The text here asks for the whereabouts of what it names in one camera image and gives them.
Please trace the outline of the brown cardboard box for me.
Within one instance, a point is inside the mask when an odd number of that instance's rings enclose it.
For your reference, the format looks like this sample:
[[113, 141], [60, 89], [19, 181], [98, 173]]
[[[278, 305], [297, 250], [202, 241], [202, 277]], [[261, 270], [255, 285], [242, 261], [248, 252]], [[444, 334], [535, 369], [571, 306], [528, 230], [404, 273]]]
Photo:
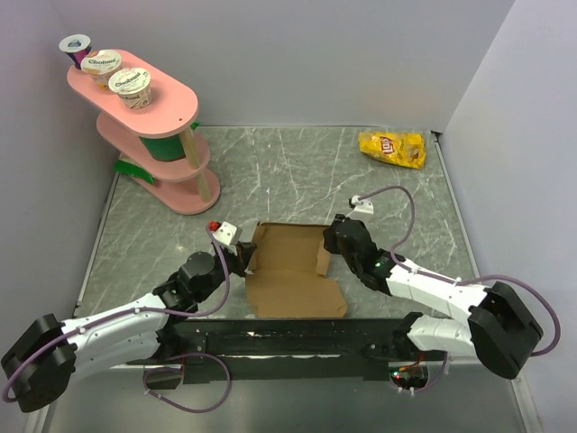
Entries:
[[245, 278], [246, 297], [258, 318], [342, 318], [347, 302], [328, 278], [331, 254], [324, 225], [260, 222]]

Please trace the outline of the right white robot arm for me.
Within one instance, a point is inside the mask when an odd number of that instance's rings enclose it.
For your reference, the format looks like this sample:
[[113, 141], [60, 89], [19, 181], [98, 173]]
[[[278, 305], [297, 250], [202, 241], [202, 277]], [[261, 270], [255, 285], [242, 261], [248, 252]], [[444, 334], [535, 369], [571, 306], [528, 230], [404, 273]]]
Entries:
[[462, 285], [430, 272], [379, 248], [362, 221], [336, 215], [324, 231], [324, 247], [342, 256], [368, 289], [442, 313], [440, 318], [420, 313], [405, 317], [394, 337], [395, 351], [404, 359], [443, 351], [476, 357], [497, 376], [514, 379], [543, 336], [535, 317], [506, 283]]

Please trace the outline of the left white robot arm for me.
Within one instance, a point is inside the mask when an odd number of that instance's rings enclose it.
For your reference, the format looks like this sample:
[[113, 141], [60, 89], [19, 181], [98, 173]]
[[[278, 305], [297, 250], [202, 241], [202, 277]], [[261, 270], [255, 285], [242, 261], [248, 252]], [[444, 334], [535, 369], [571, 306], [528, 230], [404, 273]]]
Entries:
[[243, 277], [257, 246], [240, 242], [230, 249], [191, 254], [152, 292], [90, 317], [59, 321], [35, 319], [1, 359], [7, 383], [2, 399], [29, 413], [50, 405], [70, 383], [119, 364], [172, 360], [179, 350], [174, 327], [202, 318], [198, 306], [230, 277]]

